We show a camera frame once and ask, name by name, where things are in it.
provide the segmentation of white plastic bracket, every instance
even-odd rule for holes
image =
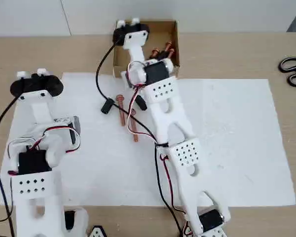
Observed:
[[[37,70],[38,75],[49,75],[49,72],[45,68],[39,68]],[[18,72],[17,78],[29,79],[28,72]],[[52,116],[49,111],[49,104],[52,102],[53,97],[47,90],[39,90],[33,92],[23,93],[19,101],[27,103],[32,107],[33,115],[37,123],[51,122]]]

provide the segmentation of black cable connector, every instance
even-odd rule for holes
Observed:
[[[136,97],[135,102],[142,111],[147,110],[146,102],[140,95]]]
[[[111,98],[108,98],[104,103],[103,107],[101,108],[101,112],[105,115],[109,113],[115,101]]]

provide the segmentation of bolt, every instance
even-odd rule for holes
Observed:
[[[123,109],[124,108],[124,106],[123,106],[124,96],[119,94],[116,96],[116,100],[117,100],[118,106]],[[121,125],[125,126],[125,116],[124,116],[124,112],[122,110],[119,111],[119,116],[120,116]]]
[[[171,48],[171,49],[169,50],[168,58],[172,58],[172,55],[174,54],[174,52],[175,52],[174,48]]]
[[[131,115],[134,116],[136,114],[136,110],[132,109]],[[136,121],[131,119],[131,125],[132,125],[132,131],[133,132],[137,132],[137,128],[136,128]],[[138,135],[137,134],[133,134],[134,137],[134,142],[138,142]]]
[[[150,58],[155,58],[158,53],[160,53],[160,50],[158,48],[154,48],[151,52]]]
[[[172,45],[171,41],[166,42],[166,47],[164,48],[164,51],[167,52],[170,49],[171,45]]]

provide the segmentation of white plastic leg segment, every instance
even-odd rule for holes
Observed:
[[[195,234],[200,235],[203,230],[197,213],[197,199],[206,190],[203,173],[207,167],[203,149],[198,139],[194,138],[166,148],[165,151],[177,174],[180,198],[190,227]]]
[[[52,116],[49,110],[49,104],[53,97],[47,90],[38,90],[23,93],[19,101],[27,103],[32,107],[33,115],[37,123],[52,122]]]
[[[168,142],[168,129],[173,123],[180,128],[185,139],[195,137],[192,125],[185,115],[175,77],[146,86],[143,89],[143,94],[150,104],[149,110],[156,126],[158,143]],[[163,112],[161,108],[160,102],[163,101],[168,101],[169,103],[169,110],[167,112]]]
[[[221,200],[218,190],[209,187],[206,179],[208,174],[207,158],[198,138],[192,130],[191,123],[185,115],[180,99],[179,89],[175,77],[150,84],[143,89],[144,97],[149,103],[158,143],[168,142],[168,129],[176,124],[182,131],[185,140],[182,143],[165,148],[178,179],[180,198],[186,211],[186,218],[190,222],[193,233],[197,236],[203,234],[203,226],[197,212],[198,198],[205,193],[213,202],[214,208],[223,216],[223,220],[230,219],[228,207]],[[169,103],[168,111],[164,112],[161,102]]]
[[[88,228],[89,216],[85,209],[75,209],[74,227],[67,232],[67,237],[85,237]]]
[[[147,31],[138,31],[126,34],[123,48],[129,50],[131,61],[143,62],[145,60],[142,46],[145,44],[147,36]]]
[[[64,237],[65,217],[61,199],[61,177],[57,171],[12,177],[18,237]],[[37,215],[37,201],[44,201],[43,216]]]

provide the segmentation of red wire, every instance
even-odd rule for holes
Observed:
[[[68,128],[68,127],[69,127],[69,126],[54,126],[54,127],[48,127],[48,128],[45,129],[45,131],[43,132],[43,135],[45,134],[45,132],[50,131],[50,130],[53,130],[53,129]],[[36,146],[38,146],[39,143],[40,143],[41,141],[42,141],[42,138],[39,139],[38,141],[36,141],[36,142],[33,144],[33,146],[30,148],[30,150],[33,150]],[[66,153],[74,152],[74,151],[78,150],[79,148],[80,148],[80,145],[79,145],[77,148],[75,148],[75,149],[72,149],[72,150],[68,150],[68,151],[66,151]]]
[[[135,89],[135,93],[133,94],[133,96],[132,96],[132,98],[131,98],[131,100],[130,100],[129,106],[128,106],[128,113],[129,113],[129,114],[131,114],[131,106],[132,106],[134,100],[135,100],[136,97],[137,97],[137,94],[138,94],[139,89],[142,88],[142,87],[144,87],[144,86],[145,86],[145,84],[137,84],[137,85],[135,85],[135,88],[136,88],[136,89]],[[133,133],[136,133],[136,134],[139,134],[139,135],[147,135],[147,136],[149,136],[149,137],[152,138],[152,136],[151,136],[150,134],[148,134],[148,133],[133,131],[133,130],[129,127],[129,124],[128,124],[127,126],[128,126],[128,129],[129,129],[131,132],[133,132]]]
[[[184,229],[183,229],[183,234],[186,235],[186,236],[190,236],[190,235],[193,234],[192,231],[190,231],[189,233],[186,233],[186,230],[187,230],[188,227],[189,227],[188,222],[186,222],[185,225],[184,225]]]
[[[167,167],[167,164],[166,164],[166,160],[168,160],[169,158],[168,158],[168,156],[165,156],[164,158],[162,158],[162,156],[160,155],[160,159],[163,162],[163,166],[164,166],[164,169],[166,171],[167,178],[168,178],[168,183],[169,183],[169,187],[170,187],[170,194],[171,194],[171,205],[172,205],[173,209],[175,209],[176,211],[179,211],[179,212],[182,212],[182,213],[185,214],[185,211],[182,211],[180,209],[177,209],[174,206],[174,195],[173,195],[172,182],[171,182],[171,177],[170,177],[169,170],[168,170],[168,167]]]

